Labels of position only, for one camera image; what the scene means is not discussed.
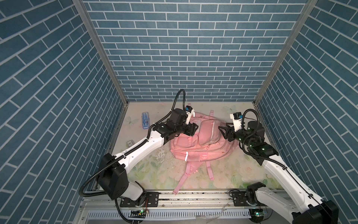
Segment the pink student backpack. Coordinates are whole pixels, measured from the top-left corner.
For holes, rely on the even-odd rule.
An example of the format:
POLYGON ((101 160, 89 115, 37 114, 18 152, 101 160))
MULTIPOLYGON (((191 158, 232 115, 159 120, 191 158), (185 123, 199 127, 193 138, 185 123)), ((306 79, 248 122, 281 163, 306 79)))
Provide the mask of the pink student backpack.
POLYGON ((213 181, 214 175, 210 162, 231 155, 237 146, 234 142, 229 142, 224 138, 219 127, 224 126, 225 122, 215 118, 213 110, 209 115, 195 113, 190 122, 199 126, 193 136, 182 133, 170 141, 170 150, 173 156, 178 160, 186 161, 185 173, 173 190, 174 195, 202 164, 206 165, 209 179, 213 181))

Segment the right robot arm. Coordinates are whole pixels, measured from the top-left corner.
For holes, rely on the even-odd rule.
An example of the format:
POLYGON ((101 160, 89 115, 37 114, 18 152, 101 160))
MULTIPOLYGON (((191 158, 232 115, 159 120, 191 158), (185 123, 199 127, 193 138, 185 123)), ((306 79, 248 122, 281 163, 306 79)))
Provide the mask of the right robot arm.
POLYGON ((291 198, 288 201, 265 184, 257 182, 246 189, 248 204, 266 205, 292 224, 338 223, 339 209, 336 204, 322 199, 285 164, 278 151, 264 141, 264 128, 260 122, 249 122, 246 130, 227 123, 219 130, 227 141, 236 141, 246 155, 274 176, 291 198))

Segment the blue clear pencil case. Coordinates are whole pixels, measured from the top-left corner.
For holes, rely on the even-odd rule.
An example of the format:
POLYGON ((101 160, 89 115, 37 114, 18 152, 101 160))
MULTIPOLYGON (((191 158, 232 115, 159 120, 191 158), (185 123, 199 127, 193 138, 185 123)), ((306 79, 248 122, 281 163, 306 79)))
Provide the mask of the blue clear pencil case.
POLYGON ((143 129, 148 129, 149 126, 150 126, 149 113, 148 112, 143 112, 141 118, 142 118, 142 128, 143 129))

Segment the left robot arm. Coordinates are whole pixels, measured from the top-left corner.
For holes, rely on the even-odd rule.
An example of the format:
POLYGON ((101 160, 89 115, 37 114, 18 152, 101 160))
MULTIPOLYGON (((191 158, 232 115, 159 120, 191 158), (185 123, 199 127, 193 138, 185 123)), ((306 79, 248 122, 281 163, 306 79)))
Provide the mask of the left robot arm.
POLYGON ((96 178, 110 199, 126 198, 135 206, 145 202, 146 190, 138 182, 130 182, 127 174, 152 151, 162 147, 180 134, 193 136, 198 125, 190 122, 195 115, 191 106, 173 109, 166 121, 153 124, 141 142, 116 155, 106 154, 101 160, 96 178))

